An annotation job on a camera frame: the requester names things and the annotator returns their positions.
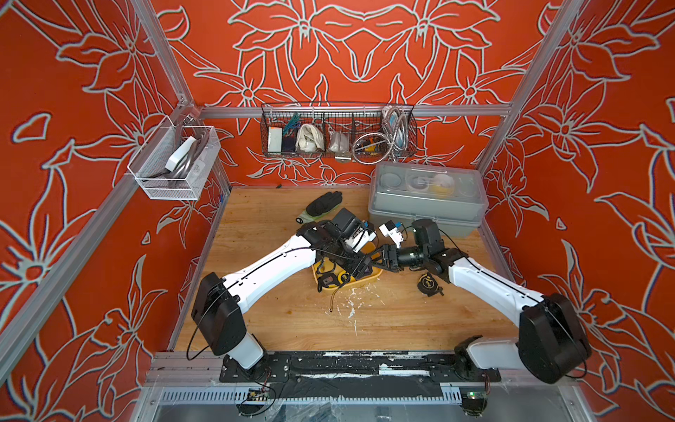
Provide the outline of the yellow plastic storage box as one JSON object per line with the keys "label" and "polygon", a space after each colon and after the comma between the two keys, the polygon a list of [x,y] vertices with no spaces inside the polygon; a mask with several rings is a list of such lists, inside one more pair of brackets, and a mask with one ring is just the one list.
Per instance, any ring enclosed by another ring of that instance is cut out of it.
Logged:
{"label": "yellow plastic storage box", "polygon": [[322,258],[312,266],[312,269],[314,271],[314,280],[319,293],[322,291],[336,291],[338,287],[345,283],[348,286],[359,288],[368,283],[377,281],[383,272],[381,268],[375,267],[371,274],[366,274],[358,280],[352,275],[350,278],[347,278],[349,274],[346,269],[341,267],[332,258]]}

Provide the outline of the round black tape measure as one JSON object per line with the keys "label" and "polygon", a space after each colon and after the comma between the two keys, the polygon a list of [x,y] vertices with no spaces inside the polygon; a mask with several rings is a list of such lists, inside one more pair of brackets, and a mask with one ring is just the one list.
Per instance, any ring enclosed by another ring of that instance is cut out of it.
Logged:
{"label": "round black tape measure", "polygon": [[422,275],[417,284],[418,290],[427,297],[443,295],[443,288],[430,273]]}

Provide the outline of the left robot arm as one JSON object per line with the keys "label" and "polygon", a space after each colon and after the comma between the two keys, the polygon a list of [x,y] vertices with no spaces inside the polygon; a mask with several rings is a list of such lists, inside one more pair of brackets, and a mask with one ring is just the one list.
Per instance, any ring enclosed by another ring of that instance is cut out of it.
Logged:
{"label": "left robot arm", "polygon": [[266,294],[298,272],[329,258],[346,277],[372,274],[371,258],[363,252],[377,237],[376,228],[340,209],[330,220],[305,223],[282,246],[251,265],[223,277],[210,273],[200,284],[191,316],[194,334],[201,334],[206,349],[228,356],[242,369],[255,367],[265,349],[249,333],[244,315]]}

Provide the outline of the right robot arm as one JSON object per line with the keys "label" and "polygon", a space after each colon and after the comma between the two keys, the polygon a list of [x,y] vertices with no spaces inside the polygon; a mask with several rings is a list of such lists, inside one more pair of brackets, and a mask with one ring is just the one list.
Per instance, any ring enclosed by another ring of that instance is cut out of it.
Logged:
{"label": "right robot arm", "polygon": [[392,221],[379,231],[390,239],[380,247],[379,266],[390,272],[421,268],[446,283],[476,296],[510,320],[518,330],[511,339],[474,336],[455,348],[468,370],[526,370],[543,383],[554,384],[587,369],[592,355],[585,330],[571,300],[520,286],[480,265],[430,219],[411,225],[415,244],[405,247],[404,228]]}

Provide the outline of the black yellow 3m tape measure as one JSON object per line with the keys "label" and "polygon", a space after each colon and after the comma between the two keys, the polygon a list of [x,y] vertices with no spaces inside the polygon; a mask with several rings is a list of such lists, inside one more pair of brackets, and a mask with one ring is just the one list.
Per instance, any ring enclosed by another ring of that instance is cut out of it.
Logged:
{"label": "black yellow 3m tape measure", "polygon": [[342,288],[352,280],[351,275],[348,273],[334,274],[326,273],[319,274],[316,279],[317,291],[322,293],[324,290],[337,290]]}

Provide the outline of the white box in basket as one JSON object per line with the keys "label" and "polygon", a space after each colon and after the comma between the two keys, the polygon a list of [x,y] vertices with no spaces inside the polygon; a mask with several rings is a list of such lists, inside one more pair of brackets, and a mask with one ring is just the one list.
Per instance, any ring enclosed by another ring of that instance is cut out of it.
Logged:
{"label": "white box in basket", "polygon": [[268,128],[267,134],[267,152],[281,153],[283,144],[283,128]]}

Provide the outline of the black green work glove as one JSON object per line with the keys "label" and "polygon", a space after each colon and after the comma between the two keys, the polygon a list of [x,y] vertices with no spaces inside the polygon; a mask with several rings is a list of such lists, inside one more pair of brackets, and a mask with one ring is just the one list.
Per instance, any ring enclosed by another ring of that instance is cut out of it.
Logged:
{"label": "black green work glove", "polygon": [[343,195],[340,191],[328,192],[313,200],[295,221],[299,224],[316,222],[342,203]]}

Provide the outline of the grey plastic toolbox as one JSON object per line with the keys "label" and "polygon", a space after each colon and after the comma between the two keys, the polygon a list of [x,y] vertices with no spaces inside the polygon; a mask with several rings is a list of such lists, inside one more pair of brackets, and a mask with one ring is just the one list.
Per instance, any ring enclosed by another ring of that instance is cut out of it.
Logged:
{"label": "grey plastic toolbox", "polygon": [[464,238],[481,225],[488,205],[477,171],[382,162],[372,177],[368,212],[377,226],[431,219],[450,237]]}

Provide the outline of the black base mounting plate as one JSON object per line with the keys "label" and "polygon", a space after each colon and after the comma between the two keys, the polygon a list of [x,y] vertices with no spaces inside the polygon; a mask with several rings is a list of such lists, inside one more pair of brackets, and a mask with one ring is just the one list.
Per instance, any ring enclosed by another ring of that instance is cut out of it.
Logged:
{"label": "black base mounting plate", "polygon": [[498,382],[499,372],[479,369],[464,353],[413,351],[270,352],[252,369],[226,357],[222,383],[284,383],[295,377],[346,378],[399,376],[429,378],[436,383]]}

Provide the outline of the white cloth in basket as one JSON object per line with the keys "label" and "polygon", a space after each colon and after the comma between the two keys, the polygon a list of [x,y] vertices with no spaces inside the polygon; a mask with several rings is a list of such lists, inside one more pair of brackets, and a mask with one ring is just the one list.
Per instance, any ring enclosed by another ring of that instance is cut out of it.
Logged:
{"label": "white cloth in basket", "polygon": [[302,124],[296,134],[296,150],[302,153],[323,151],[323,132],[313,124]]}

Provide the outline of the white adapter in side basket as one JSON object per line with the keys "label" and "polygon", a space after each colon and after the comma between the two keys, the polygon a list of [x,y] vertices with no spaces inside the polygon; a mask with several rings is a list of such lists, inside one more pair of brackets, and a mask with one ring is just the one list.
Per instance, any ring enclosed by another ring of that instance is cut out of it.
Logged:
{"label": "white adapter in side basket", "polygon": [[188,152],[190,151],[193,144],[196,142],[196,138],[193,136],[188,137],[182,144],[177,147],[177,149],[169,156],[165,163],[165,170],[173,172],[177,169],[179,164],[187,157]]}

